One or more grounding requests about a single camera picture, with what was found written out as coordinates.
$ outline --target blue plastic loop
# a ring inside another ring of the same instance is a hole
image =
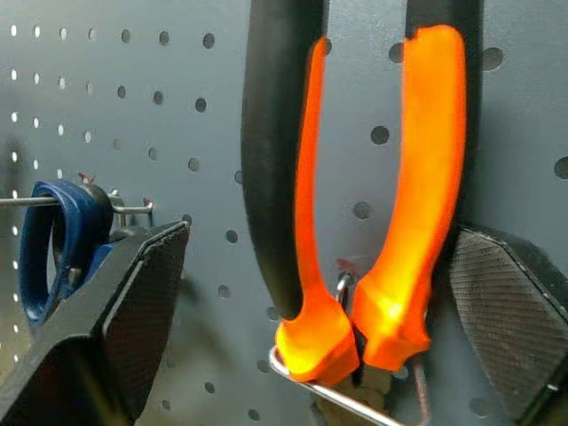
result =
[[[29,207],[21,233],[20,293],[32,327],[41,326],[59,300],[84,284],[95,251],[108,240],[113,217],[112,210],[108,211],[110,202],[96,200],[83,187],[65,180],[37,182],[32,197],[44,196],[57,199],[59,205]],[[48,290],[47,256],[57,215],[63,217],[64,234],[55,279]],[[75,276],[70,277],[72,269]]]

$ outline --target pliers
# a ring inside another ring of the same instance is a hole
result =
[[[404,41],[397,198],[383,251],[357,286],[350,318],[327,292],[314,227],[325,37],[313,45],[309,60],[293,207],[287,209],[293,211],[297,280],[279,281],[274,269],[267,273],[270,268],[263,265],[259,250],[266,242],[257,238],[249,214],[256,255],[282,316],[275,336],[278,353],[298,382],[332,385],[358,368],[354,328],[366,339],[362,359],[373,367],[397,371],[430,345],[424,315],[431,274],[452,222],[465,151],[465,50],[459,31],[444,23],[439,8],[430,13],[411,3]],[[412,17],[411,9],[416,13]],[[258,193],[248,191],[248,183],[258,175],[247,167],[246,134],[242,155],[250,213]]]

